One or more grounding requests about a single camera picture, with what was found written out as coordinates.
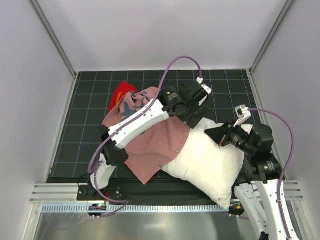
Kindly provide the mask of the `white pillow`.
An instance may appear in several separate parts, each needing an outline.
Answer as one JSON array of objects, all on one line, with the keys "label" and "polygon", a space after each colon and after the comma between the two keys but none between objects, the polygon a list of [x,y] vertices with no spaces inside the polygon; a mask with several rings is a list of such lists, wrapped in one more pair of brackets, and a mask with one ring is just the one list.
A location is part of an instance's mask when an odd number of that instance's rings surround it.
[{"label": "white pillow", "polygon": [[221,126],[203,118],[190,130],[177,157],[161,170],[191,183],[220,207],[228,209],[232,186],[243,166],[245,153],[231,144],[220,147],[205,134],[205,130]]}]

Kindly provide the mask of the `red cartoon print pillowcase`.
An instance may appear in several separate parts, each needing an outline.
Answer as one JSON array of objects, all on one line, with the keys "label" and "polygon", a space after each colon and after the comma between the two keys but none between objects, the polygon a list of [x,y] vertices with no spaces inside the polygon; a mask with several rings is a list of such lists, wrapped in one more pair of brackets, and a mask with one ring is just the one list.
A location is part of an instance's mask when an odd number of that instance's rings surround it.
[{"label": "red cartoon print pillowcase", "polygon": [[[102,124],[112,127],[129,118],[155,96],[156,87],[138,91],[123,81],[112,95],[109,112]],[[147,184],[158,171],[173,161],[183,149],[190,127],[177,117],[157,123],[135,137],[126,147],[127,167],[140,180]]]}]

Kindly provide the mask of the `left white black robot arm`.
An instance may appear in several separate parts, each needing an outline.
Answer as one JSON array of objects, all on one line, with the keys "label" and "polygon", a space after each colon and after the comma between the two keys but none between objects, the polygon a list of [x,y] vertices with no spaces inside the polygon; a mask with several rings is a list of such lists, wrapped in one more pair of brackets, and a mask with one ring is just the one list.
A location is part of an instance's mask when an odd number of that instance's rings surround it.
[{"label": "left white black robot arm", "polygon": [[117,166],[146,184],[183,149],[204,114],[212,90],[201,78],[180,87],[150,87],[119,98],[99,129],[101,145],[90,163],[88,194],[101,200]]}]

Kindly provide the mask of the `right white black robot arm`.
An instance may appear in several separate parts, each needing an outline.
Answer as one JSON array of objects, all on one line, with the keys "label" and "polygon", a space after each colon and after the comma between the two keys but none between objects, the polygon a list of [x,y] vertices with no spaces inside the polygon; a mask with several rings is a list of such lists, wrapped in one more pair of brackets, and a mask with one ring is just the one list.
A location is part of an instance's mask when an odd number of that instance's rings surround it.
[{"label": "right white black robot arm", "polygon": [[273,131],[265,124],[246,132],[235,122],[204,131],[220,147],[233,145],[246,156],[246,171],[225,185],[238,198],[259,240],[297,240],[286,204],[282,167],[272,154]]}]

